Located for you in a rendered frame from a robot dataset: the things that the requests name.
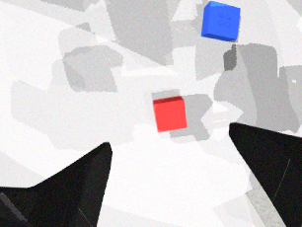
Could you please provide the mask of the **blue block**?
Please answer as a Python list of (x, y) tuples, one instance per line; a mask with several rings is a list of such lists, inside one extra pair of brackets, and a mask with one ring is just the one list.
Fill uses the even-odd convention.
[(202, 38), (218, 38), (221, 41), (238, 38), (239, 7), (210, 1), (203, 9)]

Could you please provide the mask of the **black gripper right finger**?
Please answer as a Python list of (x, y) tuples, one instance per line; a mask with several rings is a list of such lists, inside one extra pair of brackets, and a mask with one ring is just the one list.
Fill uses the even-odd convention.
[(302, 227), (302, 137), (230, 122), (228, 134), (286, 227)]

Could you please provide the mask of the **red block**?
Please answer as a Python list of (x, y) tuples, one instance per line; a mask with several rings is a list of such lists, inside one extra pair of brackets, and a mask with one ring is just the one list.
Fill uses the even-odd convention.
[(152, 107), (158, 133), (187, 128), (186, 107), (182, 97), (156, 99), (152, 101)]

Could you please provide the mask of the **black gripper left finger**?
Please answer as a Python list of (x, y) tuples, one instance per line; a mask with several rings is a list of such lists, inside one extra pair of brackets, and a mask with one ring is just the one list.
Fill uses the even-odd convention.
[(32, 188), (0, 188), (0, 218), (27, 227), (97, 227), (112, 159), (103, 142)]

